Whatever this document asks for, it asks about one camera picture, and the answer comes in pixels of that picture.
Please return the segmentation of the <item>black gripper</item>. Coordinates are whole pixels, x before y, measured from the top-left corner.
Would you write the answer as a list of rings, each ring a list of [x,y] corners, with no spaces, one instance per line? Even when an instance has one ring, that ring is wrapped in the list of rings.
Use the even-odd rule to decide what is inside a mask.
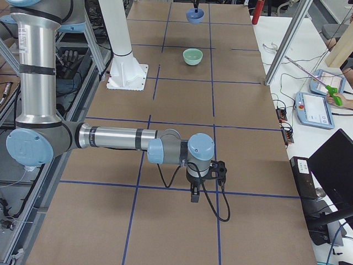
[[[201,184],[205,182],[205,179],[203,177],[201,179],[199,177],[194,177],[189,172],[186,172],[186,178],[190,182],[190,201],[192,203],[198,203],[200,199],[199,189]]]

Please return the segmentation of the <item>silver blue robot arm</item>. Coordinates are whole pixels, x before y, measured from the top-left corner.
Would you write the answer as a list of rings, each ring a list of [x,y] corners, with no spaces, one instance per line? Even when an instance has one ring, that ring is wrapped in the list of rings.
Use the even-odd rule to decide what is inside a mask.
[[[147,152],[152,163],[186,168],[191,201],[197,202],[204,182],[214,172],[214,143],[198,133],[182,140],[176,130],[111,128],[63,121],[56,113],[56,33],[85,21],[83,1],[10,1],[18,26],[22,112],[6,139],[13,159],[39,166],[55,157],[87,147]]]

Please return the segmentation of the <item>person hand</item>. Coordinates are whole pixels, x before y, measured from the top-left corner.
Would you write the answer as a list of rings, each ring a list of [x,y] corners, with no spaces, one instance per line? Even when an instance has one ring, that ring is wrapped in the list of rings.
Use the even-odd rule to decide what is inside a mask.
[[[346,109],[353,109],[352,99],[346,99],[342,94],[339,94],[339,93],[336,93],[335,96],[340,98],[342,101],[342,105],[340,107],[346,108]],[[336,104],[334,98],[331,97],[330,94],[327,94],[326,99],[329,104],[332,104],[334,106],[338,106]]]

